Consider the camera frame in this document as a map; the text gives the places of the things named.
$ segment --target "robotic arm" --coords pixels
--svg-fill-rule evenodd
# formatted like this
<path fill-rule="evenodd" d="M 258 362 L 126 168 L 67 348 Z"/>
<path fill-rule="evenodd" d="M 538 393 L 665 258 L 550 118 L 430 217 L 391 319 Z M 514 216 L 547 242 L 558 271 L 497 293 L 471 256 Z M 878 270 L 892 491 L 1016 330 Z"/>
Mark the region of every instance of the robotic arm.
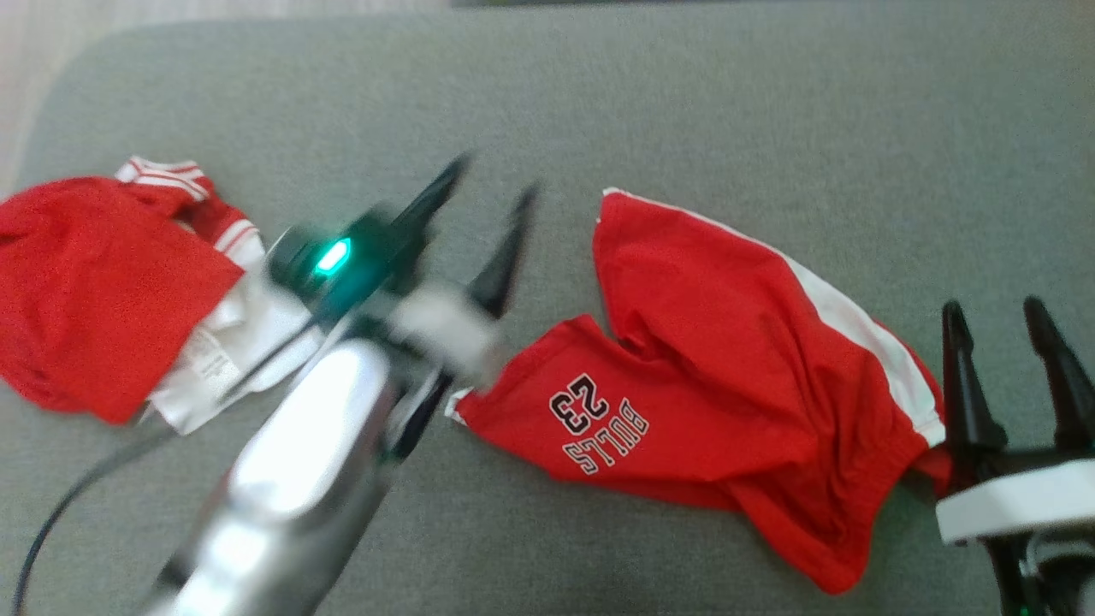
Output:
<path fill-rule="evenodd" d="M 1052 449 L 1006 450 L 973 369 L 961 306 L 943 307 L 943 381 L 950 497 L 936 518 L 944 543 L 980 541 L 1004 616 L 1095 615 L 1095 387 L 1046 305 L 1024 302 L 1057 416 Z"/>
<path fill-rule="evenodd" d="M 292 228 L 274 245 L 272 279 L 312 306 L 309 326 L 326 341 L 226 473 L 141 614 L 314 613 L 449 385 L 491 384 L 535 189 L 466 289 L 423 280 L 427 223 L 465 166 L 451 163 L 399 216 L 370 211 L 333 237 Z"/>

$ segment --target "white stripe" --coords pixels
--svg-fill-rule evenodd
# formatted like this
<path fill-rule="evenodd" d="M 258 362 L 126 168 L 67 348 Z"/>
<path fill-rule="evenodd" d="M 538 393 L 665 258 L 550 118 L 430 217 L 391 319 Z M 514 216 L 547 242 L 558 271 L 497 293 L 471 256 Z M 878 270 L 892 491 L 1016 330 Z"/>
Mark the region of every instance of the white stripe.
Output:
<path fill-rule="evenodd" d="M 258 229 L 255 226 L 240 233 L 238 239 L 223 252 L 224 256 L 229 257 L 232 263 L 244 269 L 247 269 L 251 263 L 262 260 L 263 256 L 266 255 L 263 241 L 258 237 Z"/>
<path fill-rule="evenodd" d="M 703 220 L 735 236 L 748 240 L 779 254 L 787 263 L 792 272 L 795 274 L 798 283 L 803 286 L 803 290 L 806 292 L 806 297 L 814 303 L 815 311 L 817 311 L 821 323 L 837 330 L 844 338 L 865 349 L 878 360 L 883 372 L 886 373 L 890 397 L 912 422 L 912 427 L 917 433 L 923 437 L 927 441 L 927 445 L 932 448 L 944 441 L 946 429 L 940 420 L 938 410 L 935 408 L 935 397 L 932 396 L 932 390 L 913 361 L 912 356 L 909 355 L 909 351 L 894 335 L 872 321 L 871 316 L 863 311 L 863 307 L 860 307 L 846 294 L 783 252 L 717 220 L 712 220 L 694 211 L 681 209 L 672 205 L 633 195 L 620 188 L 604 189 L 604 195 L 613 193 L 627 195 L 632 198 L 676 211 L 683 211 L 698 220 Z"/>
<path fill-rule="evenodd" d="M 254 224 L 251 223 L 251 220 L 247 220 L 246 218 L 240 218 L 235 222 L 232 222 L 231 224 L 228 225 L 228 229 L 226 229 L 224 232 L 221 233 L 219 237 L 217 237 L 217 241 L 214 242 L 212 244 L 214 248 L 216 248 L 217 252 L 224 252 L 224 248 L 227 248 L 229 244 L 232 243 L 232 240 L 243 234 L 246 231 L 246 229 L 251 226 L 254 226 Z"/>
<path fill-rule="evenodd" d="M 155 177 L 152 175 L 140 175 L 132 181 L 134 184 L 148 184 L 150 186 L 172 186 L 175 188 L 183 188 L 194 197 L 194 200 L 203 200 L 206 198 L 205 190 L 198 191 L 194 186 L 186 182 L 185 179 L 176 179 L 174 177 Z"/>
<path fill-rule="evenodd" d="M 176 168 L 186 168 L 198 165 L 198 163 L 193 160 L 185 160 L 183 162 L 152 162 L 151 160 L 146 160 L 139 155 L 131 156 L 129 160 L 136 162 L 138 167 L 142 166 L 145 168 L 151 168 L 152 171 L 173 172 Z"/>
<path fill-rule="evenodd" d="M 189 184 L 192 188 L 204 195 L 201 198 L 209 196 L 209 190 L 207 190 L 205 186 L 203 186 L 201 184 L 198 184 L 197 182 L 194 181 L 197 177 L 205 177 L 205 173 L 203 173 L 200 168 L 197 168 L 195 166 L 196 163 L 194 161 L 163 164 L 159 162 L 145 160 L 140 156 L 135 155 L 129 159 L 129 164 L 131 164 L 137 170 L 138 175 L 145 175 L 149 171 L 153 173 L 159 173 L 161 175 L 171 175 L 172 177 L 177 177 Z M 193 167 L 193 168 L 189 168 L 188 171 L 184 171 L 182 173 L 176 173 L 174 171 L 176 168 L 186 168 L 186 167 Z"/>

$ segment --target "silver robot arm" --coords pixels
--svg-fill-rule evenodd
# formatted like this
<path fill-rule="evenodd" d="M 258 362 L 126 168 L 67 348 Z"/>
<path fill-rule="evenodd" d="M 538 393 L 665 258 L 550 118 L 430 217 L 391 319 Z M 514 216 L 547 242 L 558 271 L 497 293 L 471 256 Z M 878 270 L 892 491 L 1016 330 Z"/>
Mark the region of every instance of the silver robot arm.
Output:
<path fill-rule="evenodd" d="M 389 225 L 378 229 L 365 217 L 351 224 L 344 236 L 353 239 L 339 242 L 383 251 L 348 263 L 341 281 L 298 280 L 298 295 L 312 300 L 318 324 L 330 333 L 326 341 L 224 474 L 139 614 L 314 613 L 448 387 L 457 379 L 480 387 L 493 382 L 503 357 L 496 321 L 535 190 L 522 195 L 508 234 L 466 289 L 407 284 L 416 276 L 406 265 L 425 246 L 429 212 L 417 213 L 448 198 L 459 171 L 450 165 Z M 413 224 L 400 226 L 407 219 Z M 279 243 L 291 267 L 301 254 L 318 254 L 308 242 Z M 390 275 L 372 275 L 381 266 Z"/>

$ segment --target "black cable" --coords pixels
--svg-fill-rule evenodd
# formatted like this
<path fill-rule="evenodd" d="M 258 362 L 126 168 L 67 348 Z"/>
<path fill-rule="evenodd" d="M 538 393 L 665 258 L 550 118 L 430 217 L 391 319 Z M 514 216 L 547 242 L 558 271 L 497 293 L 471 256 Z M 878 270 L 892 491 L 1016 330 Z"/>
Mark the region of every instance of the black cable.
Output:
<path fill-rule="evenodd" d="M 24 615 L 23 604 L 26 601 L 26 585 L 31 581 L 31 570 L 34 568 L 34 561 L 37 560 L 38 553 L 42 551 L 42 545 L 46 542 L 46 536 L 54 530 L 57 521 L 65 513 L 68 507 L 72 504 L 72 501 L 77 500 L 77 498 L 84 493 L 88 488 L 97 484 L 100 479 L 103 479 L 127 464 L 137 462 L 146 454 L 161 448 L 175 437 L 177 437 L 175 431 L 170 427 L 161 429 L 152 437 L 143 441 L 138 441 L 137 443 L 115 452 L 108 458 L 92 467 L 91 470 L 85 473 L 79 481 L 69 488 L 69 491 L 66 492 L 60 502 L 54 507 L 54 511 L 49 514 L 45 524 L 43 524 L 42 528 L 38 530 L 38 535 L 34 538 L 34 543 L 31 545 L 30 551 L 26 553 L 26 559 L 23 560 L 23 568 L 19 572 L 19 582 L 15 584 L 15 595 L 11 602 L 12 616 Z"/>

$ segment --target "red basketball shorts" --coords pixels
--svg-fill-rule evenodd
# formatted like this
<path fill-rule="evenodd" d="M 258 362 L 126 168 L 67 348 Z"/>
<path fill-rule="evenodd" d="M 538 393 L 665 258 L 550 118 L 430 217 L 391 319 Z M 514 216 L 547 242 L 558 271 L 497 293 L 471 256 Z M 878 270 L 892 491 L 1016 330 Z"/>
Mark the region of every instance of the red basketball shorts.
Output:
<path fill-rule="evenodd" d="M 459 419 L 560 480 L 742 511 L 822 590 L 852 588 L 883 501 L 944 439 L 920 360 L 793 258 L 676 207 L 607 190 L 593 260 L 615 339 L 560 324 Z"/>

